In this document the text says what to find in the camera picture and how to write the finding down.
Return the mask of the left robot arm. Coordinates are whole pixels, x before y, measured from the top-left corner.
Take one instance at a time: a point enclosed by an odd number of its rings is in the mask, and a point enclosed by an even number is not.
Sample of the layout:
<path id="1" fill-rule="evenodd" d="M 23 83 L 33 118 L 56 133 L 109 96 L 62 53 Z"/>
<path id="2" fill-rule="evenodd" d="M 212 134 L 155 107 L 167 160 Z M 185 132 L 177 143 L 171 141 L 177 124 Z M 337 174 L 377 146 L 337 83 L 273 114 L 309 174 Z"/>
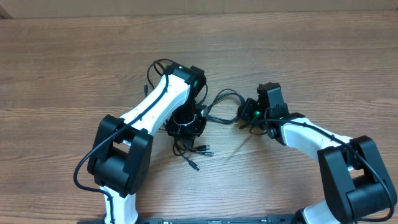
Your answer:
<path id="1" fill-rule="evenodd" d="M 136 193 L 149 171 L 153 139 L 164 124 L 169 135 L 192 144 L 205 127 L 203 104 L 195 98 L 206 85 L 202 69 L 172 62 L 160 70 L 154 90 L 119 118 L 105 116 L 88 156 L 88 172 L 104 195 L 98 223 L 137 223 Z"/>

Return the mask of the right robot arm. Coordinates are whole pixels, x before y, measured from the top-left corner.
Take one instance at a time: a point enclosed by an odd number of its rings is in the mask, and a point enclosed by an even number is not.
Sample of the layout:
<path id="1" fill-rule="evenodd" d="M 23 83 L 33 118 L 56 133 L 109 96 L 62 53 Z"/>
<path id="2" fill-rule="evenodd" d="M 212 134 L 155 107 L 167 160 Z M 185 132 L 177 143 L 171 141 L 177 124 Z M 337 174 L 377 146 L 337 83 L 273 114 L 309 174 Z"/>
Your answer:
<path id="1" fill-rule="evenodd" d="M 279 83 L 260 84 L 257 96 L 238 108 L 244 125 L 302 151 L 320 168 L 324 199 L 298 210 L 289 223 L 379 223 L 392 218 L 397 192 L 369 136 L 335 134 L 291 113 Z"/>

